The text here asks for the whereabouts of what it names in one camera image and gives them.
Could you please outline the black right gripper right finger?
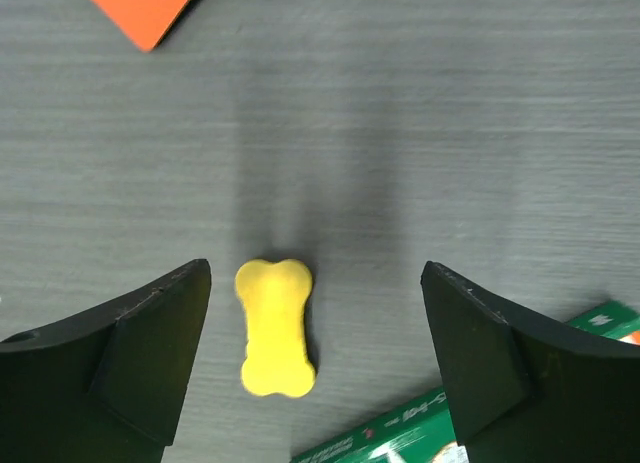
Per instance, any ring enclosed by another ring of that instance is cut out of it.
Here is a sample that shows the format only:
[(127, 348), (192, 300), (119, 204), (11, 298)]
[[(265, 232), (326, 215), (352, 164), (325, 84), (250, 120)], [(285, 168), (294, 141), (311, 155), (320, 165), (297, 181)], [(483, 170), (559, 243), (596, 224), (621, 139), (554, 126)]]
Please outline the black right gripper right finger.
[(639, 348), (429, 261), (421, 287), (457, 443), (472, 462), (636, 462)]

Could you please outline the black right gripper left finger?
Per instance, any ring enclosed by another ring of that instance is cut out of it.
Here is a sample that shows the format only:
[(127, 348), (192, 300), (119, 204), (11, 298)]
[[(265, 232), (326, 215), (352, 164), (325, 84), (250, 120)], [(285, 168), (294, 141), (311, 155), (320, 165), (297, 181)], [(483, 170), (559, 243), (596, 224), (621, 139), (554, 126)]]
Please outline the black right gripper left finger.
[(1, 342), (4, 462), (159, 462), (211, 291), (207, 260)]

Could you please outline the yellow bone-shaped eraser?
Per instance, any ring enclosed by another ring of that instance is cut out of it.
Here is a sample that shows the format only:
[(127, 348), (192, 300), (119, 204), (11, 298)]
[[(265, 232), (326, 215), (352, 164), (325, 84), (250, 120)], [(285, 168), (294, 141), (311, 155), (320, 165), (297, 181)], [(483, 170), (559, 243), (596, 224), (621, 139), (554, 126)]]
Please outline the yellow bone-shaped eraser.
[(247, 332), (241, 381), (249, 393), (300, 398), (313, 388), (304, 321), (312, 288), (312, 273), (299, 260), (254, 259), (239, 268), (235, 292)]

